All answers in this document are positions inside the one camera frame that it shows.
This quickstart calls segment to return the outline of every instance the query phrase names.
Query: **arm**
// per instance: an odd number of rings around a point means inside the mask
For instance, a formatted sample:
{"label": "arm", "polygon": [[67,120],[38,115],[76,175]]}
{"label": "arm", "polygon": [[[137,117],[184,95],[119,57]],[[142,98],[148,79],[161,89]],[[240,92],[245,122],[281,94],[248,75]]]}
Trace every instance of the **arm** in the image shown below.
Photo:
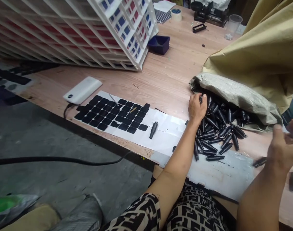
{"label": "arm", "polygon": [[274,126],[264,169],[244,192],[237,211],[238,231],[279,230],[279,207],[287,174],[293,166],[293,120],[285,137],[280,125]]}
{"label": "arm", "polygon": [[169,213],[178,199],[188,174],[194,150],[197,129],[207,109],[207,97],[200,94],[190,96],[189,122],[166,167],[146,193],[158,197],[161,211],[160,229],[164,226]]}

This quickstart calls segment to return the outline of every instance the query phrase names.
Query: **wooden table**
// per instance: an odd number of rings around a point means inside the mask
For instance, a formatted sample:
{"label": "wooden table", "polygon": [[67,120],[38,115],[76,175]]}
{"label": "wooden table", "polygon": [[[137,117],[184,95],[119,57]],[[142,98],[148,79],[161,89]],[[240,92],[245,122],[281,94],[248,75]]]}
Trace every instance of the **wooden table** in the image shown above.
{"label": "wooden table", "polygon": [[[99,90],[122,97],[132,102],[151,104],[151,108],[175,117],[188,120],[188,100],[192,94],[188,82],[200,73],[207,57],[231,43],[224,39],[224,29],[207,24],[207,29],[194,34],[191,24],[194,12],[182,10],[181,22],[167,21],[159,25],[159,35],[170,36],[170,49],[164,56],[148,53],[143,64],[143,72],[103,70],[77,66],[60,66],[34,74],[36,83],[19,94],[30,102],[46,110],[63,116],[68,104],[62,96],[87,76],[99,79],[103,85]],[[67,119],[100,135],[128,150],[150,159],[153,151],[119,137],[101,132],[80,121],[73,120],[77,111],[68,110]],[[271,134],[246,132],[249,136],[239,141],[240,152],[252,158],[266,156]],[[293,193],[289,192],[288,181],[282,196],[280,221],[293,227]]]}

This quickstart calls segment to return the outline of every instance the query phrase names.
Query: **green plastic bag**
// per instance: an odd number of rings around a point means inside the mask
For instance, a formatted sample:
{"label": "green plastic bag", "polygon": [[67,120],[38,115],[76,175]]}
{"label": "green plastic bag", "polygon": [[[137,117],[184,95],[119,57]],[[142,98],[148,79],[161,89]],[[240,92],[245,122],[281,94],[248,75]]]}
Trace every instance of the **green plastic bag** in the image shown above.
{"label": "green plastic bag", "polygon": [[37,199],[37,195],[0,197],[0,229],[17,218],[25,209],[32,206]]}

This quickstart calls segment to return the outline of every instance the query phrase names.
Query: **black cable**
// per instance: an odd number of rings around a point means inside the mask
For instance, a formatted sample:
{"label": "black cable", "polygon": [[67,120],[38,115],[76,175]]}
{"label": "black cable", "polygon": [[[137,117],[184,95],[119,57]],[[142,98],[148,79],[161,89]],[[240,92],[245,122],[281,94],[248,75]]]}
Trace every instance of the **black cable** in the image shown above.
{"label": "black cable", "polygon": [[5,159],[0,159],[0,165],[16,164],[16,163],[26,163],[26,162],[59,161],[59,162],[77,163],[77,164],[88,165],[88,166],[102,166],[102,165],[116,164],[116,163],[120,162],[123,158],[125,158],[131,152],[132,151],[129,151],[123,157],[121,157],[120,159],[118,159],[116,161],[102,162],[102,163],[89,162],[89,161],[85,161],[85,160],[80,160],[80,159],[75,159],[75,158],[68,158],[68,157],[52,157],[52,156],[47,156],[47,157],[5,158]]}
{"label": "black cable", "polygon": [[66,119],[66,111],[67,109],[69,109],[70,107],[74,106],[75,104],[74,103],[69,103],[66,108],[64,109],[64,112],[63,112],[63,118]]}

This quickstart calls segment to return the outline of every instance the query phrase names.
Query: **white power bank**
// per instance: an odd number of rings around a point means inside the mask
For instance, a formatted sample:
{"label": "white power bank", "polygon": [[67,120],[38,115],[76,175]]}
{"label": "white power bank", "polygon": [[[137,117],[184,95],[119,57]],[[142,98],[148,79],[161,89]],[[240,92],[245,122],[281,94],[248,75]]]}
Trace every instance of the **white power bank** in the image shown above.
{"label": "white power bank", "polygon": [[66,93],[63,98],[70,103],[79,105],[101,85],[101,81],[88,76],[83,81],[78,83],[74,88],[72,88],[68,93]]}

